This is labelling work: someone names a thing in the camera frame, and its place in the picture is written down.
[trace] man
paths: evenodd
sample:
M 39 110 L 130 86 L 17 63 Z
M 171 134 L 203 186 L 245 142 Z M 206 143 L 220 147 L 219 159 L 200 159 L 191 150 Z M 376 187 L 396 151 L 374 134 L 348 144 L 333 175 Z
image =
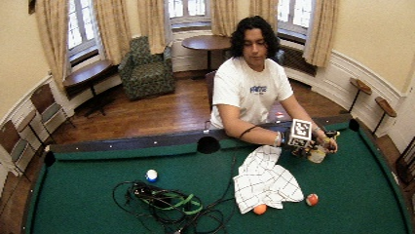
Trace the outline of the man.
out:
M 280 133 L 256 126 L 265 123 L 276 100 L 291 118 L 311 122 L 312 135 L 323 142 L 327 136 L 295 99 L 284 69 L 268 59 L 277 48 L 271 25 L 260 17 L 237 23 L 231 38 L 232 57 L 215 74 L 212 128 L 224 129 L 228 136 L 243 141 L 280 146 Z M 327 147 L 331 152 L 337 151 L 333 139 Z

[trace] t-shirt graphic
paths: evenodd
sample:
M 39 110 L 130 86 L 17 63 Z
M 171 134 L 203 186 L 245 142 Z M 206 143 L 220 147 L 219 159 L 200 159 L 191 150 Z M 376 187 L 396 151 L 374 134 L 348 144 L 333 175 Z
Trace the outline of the t-shirt graphic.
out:
M 265 86 L 252 86 L 249 87 L 249 93 L 252 95 L 264 95 L 267 92 L 267 87 Z

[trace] blue and white ball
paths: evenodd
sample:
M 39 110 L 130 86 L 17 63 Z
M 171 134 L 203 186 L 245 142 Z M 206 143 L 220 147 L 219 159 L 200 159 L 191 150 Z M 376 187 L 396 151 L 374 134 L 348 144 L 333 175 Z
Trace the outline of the blue and white ball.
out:
M 155 182 L 155 180 L 156 180 L 156 172 L 155 172 L 155 170 L 148 170 L 147 172 L 146 172 L 146 175 L 144 175 L 144 178 L 146 178 L 146 180 L 148 181 L 148 182 Z

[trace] windowsill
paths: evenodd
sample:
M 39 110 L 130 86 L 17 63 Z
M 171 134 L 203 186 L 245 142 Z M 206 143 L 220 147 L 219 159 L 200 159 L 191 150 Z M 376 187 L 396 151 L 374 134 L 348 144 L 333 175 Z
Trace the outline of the windowsill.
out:
M 95 46 L 87 48 L 86 50 L 81 51 L 75 55 L 69 57 L 70 65 L 74 67 L 77 64 L 83 62 L 85 60 L 90 59 L 91 57 L 98 55 L 98 49 Z
M 191 30 L 210 30 L 210 22 L 184 22 L 184 23 L 175 23 L 171 25 L 172 32 L 180 31 L 191 31 Z
M 277 37 L 300 45 L 305 44 L 307 36 L 284 29 L 277 29 Z

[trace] window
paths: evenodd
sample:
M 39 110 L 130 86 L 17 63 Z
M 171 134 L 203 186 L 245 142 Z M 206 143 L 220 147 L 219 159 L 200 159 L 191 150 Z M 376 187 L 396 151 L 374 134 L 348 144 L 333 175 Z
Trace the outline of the window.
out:
M 311 9 L 311 0 L 279 0 L 277 28 L 305 35 Z
M 78 57 L 95 50 L 89 0 L 69 0 L 69 57 Z
M 168 0 L 171 24 L 210 22 L 208 0 Z

